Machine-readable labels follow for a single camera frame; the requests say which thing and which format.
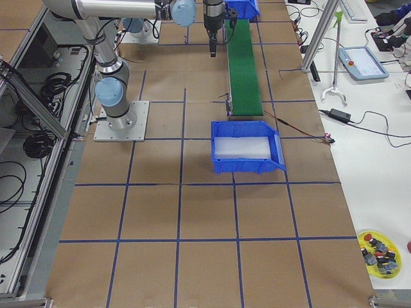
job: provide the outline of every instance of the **metal pole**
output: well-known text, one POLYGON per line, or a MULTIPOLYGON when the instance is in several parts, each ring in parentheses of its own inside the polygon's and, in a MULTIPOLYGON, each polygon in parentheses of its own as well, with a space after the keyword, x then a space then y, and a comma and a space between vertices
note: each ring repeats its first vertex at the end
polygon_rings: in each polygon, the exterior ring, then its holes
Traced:
POLYGON ((334 62, 334 79, 333 79, 333 88, 337 89, 337 76, 338 76, 338 54, 340 51, 340 34, 341 34, 341 20, 338 20, 337 26, 337 42, 335 47, 335 62, 334 62))
POLYGON ((334 13, 337 10, 337 6, 340 4, 340 0, 328 0, 324 11, 322 12, 321 19, 315 32, 313 34, 313 39, 308 46, 306 55, 301 64, 301 69, 304 72, 310 70, 310 65, 314 61, 315 54, 320 47, 321 41, 324 38, 324 35, 327 32, 328 26, 331 23, 331 20, 334 17, 334 13))

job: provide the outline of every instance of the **blue plastic bin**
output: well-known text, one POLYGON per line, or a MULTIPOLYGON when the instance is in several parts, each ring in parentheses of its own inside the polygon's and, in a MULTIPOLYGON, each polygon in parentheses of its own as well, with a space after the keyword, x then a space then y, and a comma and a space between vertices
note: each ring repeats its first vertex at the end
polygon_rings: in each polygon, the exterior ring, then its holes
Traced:
POLYGON ((226 0, 229 8, 235 8, 239 19, 252 20, 259 16, 258 2, 255 0, 226 0))
POLYGON ((211 160, 214 172, 270 172, 286 170, 278 132, 264 121, 211 122, 211 160), (215 137, 268 137, 271 159, 216 158, 215 137))

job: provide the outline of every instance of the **metal leg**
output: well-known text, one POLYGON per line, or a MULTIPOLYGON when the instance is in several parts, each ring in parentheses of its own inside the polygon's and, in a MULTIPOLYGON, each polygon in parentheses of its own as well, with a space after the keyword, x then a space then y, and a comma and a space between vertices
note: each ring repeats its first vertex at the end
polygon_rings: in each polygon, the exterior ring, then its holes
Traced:
POLYGON ((340 4, 340 0, 329 0, 327 2, 324 11, 322 12, 321 19, 315 32, 313 34, 313 39, 308 46, 306 55, 304 56, 304 60, 301 64, 301 69, 303 72, 308 72, 310 69, 311 63, 313 63, 315 54, 319 50, 320 44, 324 35, 327 32, 327 28, 331 23, 331 20, 334 17, 334 12, 337 10, 337 6, 340 4))

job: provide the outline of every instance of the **keyboard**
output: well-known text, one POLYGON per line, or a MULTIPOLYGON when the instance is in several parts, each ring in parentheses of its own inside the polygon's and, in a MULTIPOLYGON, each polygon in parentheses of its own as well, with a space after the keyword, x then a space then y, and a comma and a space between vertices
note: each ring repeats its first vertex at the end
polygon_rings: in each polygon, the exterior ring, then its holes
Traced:
POLYGON ((368 22, 364 8, 366 8, 364 0, 341 0, 344 17, 351 24, 365 24, 368 22))

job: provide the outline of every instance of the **yellow plate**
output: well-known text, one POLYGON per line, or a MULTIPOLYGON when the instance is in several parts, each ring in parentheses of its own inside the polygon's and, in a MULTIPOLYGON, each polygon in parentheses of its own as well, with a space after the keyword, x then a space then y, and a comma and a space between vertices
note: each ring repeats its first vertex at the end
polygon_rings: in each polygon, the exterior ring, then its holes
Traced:
POLYGON ((378 271, 377 264, 367 265, 368 274, 382 279, 394 278, 396 275, 398 275, 399 271, 401 270, 401 256, 399 255, 399 251, 396 245, 394 245, 394 243, 387 236, 377 231, 364 231, 358 236, 358 242, 360 243, 360 246, 363 246, 368 250, 368 252, 372 254, 374 254, 375 252, 374 247, 372 247, 368 241, 364 240, 364 236, 366 236, 368 233, 371 233, 373 238, 384 243, 388 250, 396 254, 396 261, 398 264, 397 269, 392 270, 392 273, 387 275, 380 274, 380 272, 378 271))

